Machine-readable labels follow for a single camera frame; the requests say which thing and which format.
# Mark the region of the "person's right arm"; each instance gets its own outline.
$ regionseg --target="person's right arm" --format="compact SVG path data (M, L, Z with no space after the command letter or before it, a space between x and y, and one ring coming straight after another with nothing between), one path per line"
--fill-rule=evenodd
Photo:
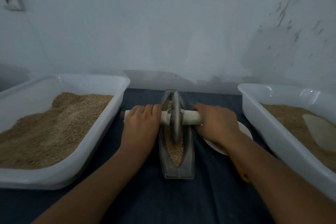
M201 103L193 109L203 119L196 131L237 159L276 223L336 223L336 204L240 132L234 112Z

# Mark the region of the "white plastic scraper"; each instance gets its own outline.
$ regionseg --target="white plastic scraper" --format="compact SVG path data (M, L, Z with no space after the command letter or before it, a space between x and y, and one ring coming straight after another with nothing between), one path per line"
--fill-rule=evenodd
M314 115L304 114L302 117L317 145L324 150L336 152L336 127Z

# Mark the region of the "wall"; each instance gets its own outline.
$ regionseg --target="wall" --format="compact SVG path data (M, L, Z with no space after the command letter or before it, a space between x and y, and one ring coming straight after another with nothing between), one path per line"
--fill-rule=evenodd
M136 88L237 93L257 82L336 93L336 0L23 1L25 13L0 9L0 63L24 78L104 73Z

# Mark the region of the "brown powder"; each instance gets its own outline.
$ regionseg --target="brown powder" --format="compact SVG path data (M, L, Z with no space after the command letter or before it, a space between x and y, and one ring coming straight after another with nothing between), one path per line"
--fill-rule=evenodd
M168 102L167 110L171 108L171 101ZM165 126L165 139L166 139L166 148L168 154L174 163L175 166L179 166L182 156L183 156L183 137L181 133L181 140L175 144L173 139L171 138L171 129L170 126Z
M20 118L0 134L0 167L39 169L68 157L113 96L58 95L44 113Z
M336 152L324 150L317 145L302 117L304 114L317 115L304 108L288 105L262 104L262 106L290 133L292 133L292 135L295 136L296 139L298 139L316 158L336 173Z

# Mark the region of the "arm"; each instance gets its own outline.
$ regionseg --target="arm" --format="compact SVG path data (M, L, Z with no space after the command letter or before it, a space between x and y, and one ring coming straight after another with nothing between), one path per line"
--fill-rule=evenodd
M106 210L153 149L160 105L134 107L125 120L119 150L99 169L40 215L40 223L100 223Z
M200 103L194 110L204 123L195 126L197 132L237 159L276 223L336 223L336 204L241 133L232 111Z

